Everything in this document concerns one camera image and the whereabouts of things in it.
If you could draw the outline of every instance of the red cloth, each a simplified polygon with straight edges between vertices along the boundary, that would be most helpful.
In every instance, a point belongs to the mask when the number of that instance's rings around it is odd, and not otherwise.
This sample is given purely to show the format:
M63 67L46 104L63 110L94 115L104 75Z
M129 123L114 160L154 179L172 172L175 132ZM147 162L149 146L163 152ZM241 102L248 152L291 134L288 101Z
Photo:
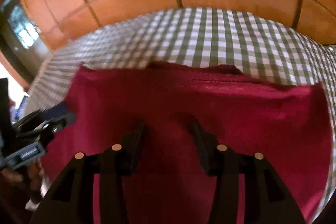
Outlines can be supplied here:
M215 178L201 170L188 133L194 117L236 152L263 153L306 220L313 217L322 197L332 136L321 83L277 85L226 65L81 67L65 101L77 113L77 121L57 135L43 158L51 179L76 152L100 153L134 131L140 121L146 122L137 171L123 179L131 223L207 223ZM97 202L94 214L99 223Z

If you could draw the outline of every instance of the black plastic part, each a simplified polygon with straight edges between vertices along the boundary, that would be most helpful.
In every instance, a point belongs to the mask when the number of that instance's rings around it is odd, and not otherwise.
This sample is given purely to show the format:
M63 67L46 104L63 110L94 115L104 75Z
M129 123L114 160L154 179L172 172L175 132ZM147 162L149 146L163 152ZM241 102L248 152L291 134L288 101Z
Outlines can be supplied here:
M221 158L217 154L216 137L205 132L198 120L192 124L191 134L202 169L209 176L217 176L220 173Z
M101 224L128 224L122 176L134 172L145 137L142 123L135 133L122 138L118 151L75 157L51 185L31 219L31 224L92 224L93 176L100 174Z
M264 157L245 174L245 224L305 224L293 196Z
M28 114L13 124L12 128L16 133L27 132L37 128L45 120L42 118L41 113L41 110L36 110Z
M32 115L31 119L33 121L28 120L28 122L35 125L38 122L34 122L34 120L40 121L40 115L41 112ZM16 133L16 138L6 143L2 148L0 169L9 167L15 170L43 156L55 133L69 126L74 121L75 115L67 112L60 117L48 121L42 129Z
M100 222L128 224L121 175L118 174L118 155L111 148L101 154L100 160Z
M235 224L239 196L239 157L233 150L218 151L223 168L217 176L209 224Z
M31 222L34 224L92 224L94 173L88 172L87 157L72 158L53 182Z
M9 115L8 79L0 79L0 150L15 138Z
M234 224L237 220L239 173L245 175L244 224L304 224L305 219L289 190L264 157L235 153L226 146L217 149L215 136L194 122L194 143L202 168L217 173L209 224Z

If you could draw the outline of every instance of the screw head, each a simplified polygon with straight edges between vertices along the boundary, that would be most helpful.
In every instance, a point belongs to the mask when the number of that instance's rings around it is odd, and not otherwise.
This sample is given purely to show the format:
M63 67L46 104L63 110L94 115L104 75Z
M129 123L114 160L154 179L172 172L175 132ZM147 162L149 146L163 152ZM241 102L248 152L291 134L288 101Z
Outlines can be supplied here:
M122 148L122 146L120 144L114 144L112 145L112 150L113 151L119 151Z
M78 153L76 153L76 155L75 155L75 159L76 160L80 160L80 159L82 159L84 157L84 153L83 152L78 152Z
M224 152L227 150L227 146L225 144L219 144L217 145L217 150Z
M259 153L259 152L257 152L257 153L254 154L254 157L255 157L257 160L262 160L262 159L264 158L264 155L261 154L261 153Z

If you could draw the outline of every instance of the window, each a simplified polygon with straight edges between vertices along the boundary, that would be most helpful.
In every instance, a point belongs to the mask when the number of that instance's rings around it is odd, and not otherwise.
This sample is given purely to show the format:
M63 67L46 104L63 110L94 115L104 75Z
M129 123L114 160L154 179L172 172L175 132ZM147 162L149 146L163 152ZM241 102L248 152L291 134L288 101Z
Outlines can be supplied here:
M24 48L28 49L39 38L39 34L29 22L21 6L16 5L13 8L8 22Z

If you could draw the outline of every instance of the gingham fabric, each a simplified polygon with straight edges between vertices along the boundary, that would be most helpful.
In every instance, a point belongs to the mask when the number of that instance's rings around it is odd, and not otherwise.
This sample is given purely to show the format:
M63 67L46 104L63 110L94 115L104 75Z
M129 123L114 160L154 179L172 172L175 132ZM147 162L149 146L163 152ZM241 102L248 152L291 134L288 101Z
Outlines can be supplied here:
M336 53L334 47L324 47L280 23L250 13L187 8L107 25L44 62L29 91L25 113L62 101L80 63L89 68L144 68L153 59L192 67L230 64L252 77L285 85L323 82L333 148L320 213L335 189Z

